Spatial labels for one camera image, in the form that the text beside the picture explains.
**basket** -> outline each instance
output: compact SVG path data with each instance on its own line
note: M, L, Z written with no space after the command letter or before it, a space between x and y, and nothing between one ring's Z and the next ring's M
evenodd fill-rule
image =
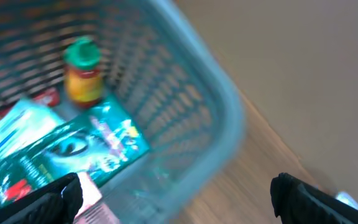
M170 1L0 0L0 110L59 86L62 52L83 35L151 145L101 188L104 203L123 223L164 222L235 154L236 88Z

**beige wall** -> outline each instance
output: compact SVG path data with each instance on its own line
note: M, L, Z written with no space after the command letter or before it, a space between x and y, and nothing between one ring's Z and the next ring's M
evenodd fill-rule
M358 0L176 2L304 166L358 201Z

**sauce bottle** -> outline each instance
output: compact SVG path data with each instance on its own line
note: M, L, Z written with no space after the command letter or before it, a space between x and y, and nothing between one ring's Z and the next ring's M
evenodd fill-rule
M68 97L79 107L89 108L100 99L103 80L98 65L101 54L98 46L87 37L71 44L64 55L67 69L65 89Z

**basket mesh side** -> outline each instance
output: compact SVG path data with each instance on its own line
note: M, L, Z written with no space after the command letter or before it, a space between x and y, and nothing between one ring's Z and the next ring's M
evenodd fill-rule
M147 15L119 0L0 0L0 109L63 80L62 51L81 35L100 46L105 84L152 146L144 169L106 195L130 223L149 220L219 134L219 98Z

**wooden surface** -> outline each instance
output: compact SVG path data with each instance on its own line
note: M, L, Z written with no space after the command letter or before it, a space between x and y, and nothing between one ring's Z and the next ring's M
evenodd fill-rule
M236 158L172 223L281 223L274 217L270 201L272 178L287 172L316 184L266 120L243 99L248 115L245 143Z

